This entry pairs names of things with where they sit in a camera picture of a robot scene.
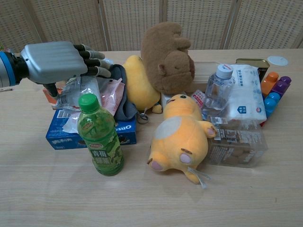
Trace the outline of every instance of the orange block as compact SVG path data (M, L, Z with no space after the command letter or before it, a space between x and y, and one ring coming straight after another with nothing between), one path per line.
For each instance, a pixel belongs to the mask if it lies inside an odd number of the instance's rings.
M261 91L264 97L268 96L273 86L278 81L279 74L276 72L270 72L266 78L261 82Z

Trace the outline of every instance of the green bottle cap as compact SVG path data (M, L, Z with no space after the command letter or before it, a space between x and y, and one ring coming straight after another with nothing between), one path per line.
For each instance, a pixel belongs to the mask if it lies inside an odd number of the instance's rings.
M79 106L81 111L85 114L90 114L100 107L97 96L92 93L81 95L79 98Z

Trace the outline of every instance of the yellow plush toy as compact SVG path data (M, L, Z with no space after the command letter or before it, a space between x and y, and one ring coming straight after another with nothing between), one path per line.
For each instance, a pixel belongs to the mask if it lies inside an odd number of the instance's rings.
M207 138L216 136L210 122L202 121L198 105L188 96L173 96L164 108L164 121L158 126L151 143L147 164L156 171L178 169L194 182L205 183L196 170L206 157Z
M126 90L130 102L137 110L152 108L154 113L162 113L161 105L155 105L160 100L160 93L156 91L147 79L142 59L137 55L130 56L123 67L126 71Z

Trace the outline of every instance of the water bottle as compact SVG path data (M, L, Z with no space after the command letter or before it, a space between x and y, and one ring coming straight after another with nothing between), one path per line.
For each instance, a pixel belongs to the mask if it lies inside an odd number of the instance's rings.
M231 89L235 84L232 71L232 66L220 64L218 65L217 72L209 77L204 103L207 108L215 110L222 110L225 108Z
M124 158L114 117L100 107L94 94L82 95L79 106L81 114L78 119L78 133L89 149L96 170L108 176L119 173Z

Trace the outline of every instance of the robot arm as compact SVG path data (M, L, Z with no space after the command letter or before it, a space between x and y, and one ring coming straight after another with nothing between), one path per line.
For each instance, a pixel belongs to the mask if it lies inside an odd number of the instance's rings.
M10 87L28 78L43 84L51 96L57 97L55 83L79 76L109 78L110 64L103 61L104 54L68 41L28 44L20 57L0 52L0 87Z

